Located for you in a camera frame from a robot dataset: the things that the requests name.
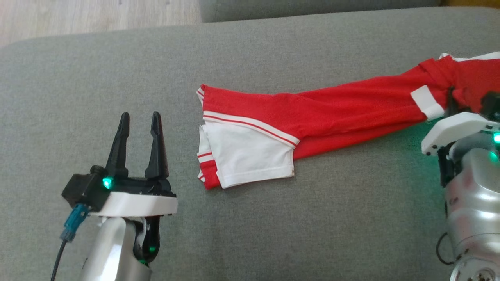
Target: gray sofa cushion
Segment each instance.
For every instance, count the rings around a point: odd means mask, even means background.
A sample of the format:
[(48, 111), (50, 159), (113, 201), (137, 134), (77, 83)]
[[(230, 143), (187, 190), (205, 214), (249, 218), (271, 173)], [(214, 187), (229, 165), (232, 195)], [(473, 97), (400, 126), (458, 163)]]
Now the gray sofa cushion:
[(199, 0), (205, 23), (438, 6), (440, 0)]
[[(162, 114), (178, 214), (161, 220), (159, 280), (446, 280), (434, 253), (445, 231), (431, 125), (296, 161), (293, 178), (205, 191), (199, 171), (201, 83), (300, 92), (400, 74), (449, 52), (497, 51), (500, 12), (416, 8), (40, 38), (0, 50), (1, 280), (48, 279), (73, 173), (106, 163), (122, 112), (127, 167), (148, 164)], [(97, 231), (66, 247), (74, 280)], [(447, 252), (446, 259), (453, 257)]]

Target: black cable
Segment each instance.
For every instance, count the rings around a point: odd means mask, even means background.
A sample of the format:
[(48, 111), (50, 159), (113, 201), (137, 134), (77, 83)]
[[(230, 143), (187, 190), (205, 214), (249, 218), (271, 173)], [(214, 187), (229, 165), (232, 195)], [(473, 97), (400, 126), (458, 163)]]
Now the black cable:
[(56, 273), (58, 272), (59, 262), (61, 261), (61, 256), (63, 255), (64, 247), (66, 247), (66, 243), (68, 240), (63, 239), (61, 243), (61, 247), (59, 248), (59, 252), (57, 253), (57, 257), (55, 258), (54, 269), (52, 270), (52, 277), (50, 277), (50, 281), (56, 280)]
[(439, 246), (441, 245), (441, 241), (443, 241), (443, 238), (445, 238), (445, 236), (448, 235), (448, 232), (445, 232), (441, 235), (441, 237), (439, 237), (439, 240), (437, 241), (437, 244), (436, 244), (436, 256), (437, 258), (439, 259), (439, 261), (447, 266), (450, 266), (453, 264), (453, 262), (449, 262), (449, 261), (445, 261), (442, 257), (441, 257), (441, 254), (439, 253)]

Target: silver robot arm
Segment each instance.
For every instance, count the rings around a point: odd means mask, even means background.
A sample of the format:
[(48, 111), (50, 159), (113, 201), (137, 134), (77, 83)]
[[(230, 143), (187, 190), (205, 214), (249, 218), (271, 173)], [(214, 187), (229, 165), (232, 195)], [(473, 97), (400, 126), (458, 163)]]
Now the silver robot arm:
[(151, 269), (134, 255), (136, 226), (123, 217), (102, 223), (85, 260), (80, 281), (149, 281)]
[(60, 238), (51, 280), (54, 281), (66, 243), (75, 238), (87, 216), (103, 218), (85, 260), (81, 281), (149, 281), (160, 250), (160, 219), (177, 213), (177, 196), (167, 177), (167, 156), (160, 114), (151, 122), (153, 142), (144, 177), (129, 177), (125, 167), (130, 117), (123, 113), (106, 167), (94, 165), (89, 174), (74, 174), (62, 192), (73, 208)]
[(437, 122), (422, 141), (436, 155), (445, 188), (450, 281), (500, 280), (500, 123), (462, 112)]

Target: red stripe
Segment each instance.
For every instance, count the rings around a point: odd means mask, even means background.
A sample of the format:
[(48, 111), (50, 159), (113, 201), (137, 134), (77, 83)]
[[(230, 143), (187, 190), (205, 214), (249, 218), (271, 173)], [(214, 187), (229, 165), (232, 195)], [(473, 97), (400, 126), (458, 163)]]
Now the red stripe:
[(205, 154), (198, 155), (198, 158), (201, 158), (201, 157), (203, 157), (203, 156), (207, 156), (207, 155), (212, 155), (212, 152), (209, 152), (209, 153), (205, 153)]
[(266, 132), (266, 133), (268, 133), (270, 135), (273, 135), (273, 136), (275, 136), (277, 138), (280, 138), (280, 139), (282, 139), (282, 140), (284, 140), (284, 141), (286, 141), (288, 143), (291, 143), (294, 147), (297, 146), (293, 141), (291, 141), (291, 140), (289, 140), (287, 138), (284, 138), (282, 136), (279, 136), (279, 135), (277, 135), (277, 134), (275, 134), (275, 133), (273, 133), (273, 132), (271, 132), (269, 130), (266, 130), (266, 129), (264, 129), (262, 127), (259, 127), (259, 126), (255, 125), (255, 124), (252, 124), (252, 123), (248, 123), (248, 122), (244, 122), (244, 121), (237, 121), (237, 120), (229, 120), (229, 119), (219, 118), (219, 117), (210, 116), (210, 115), (203, 115), (203, 117), (213, 118), (213, 119), (217, 119), (217, 120), (221, 120), (221, 121), (227, 121), (227, 122), (233, 122), (233, 123), (240, 123), (240, 124), (250, 125), (250, 126), (258, 128), (258, 129), (260, 129), (260, 130), (262, 130), (262, 131), (264, 131), (264, 132)]

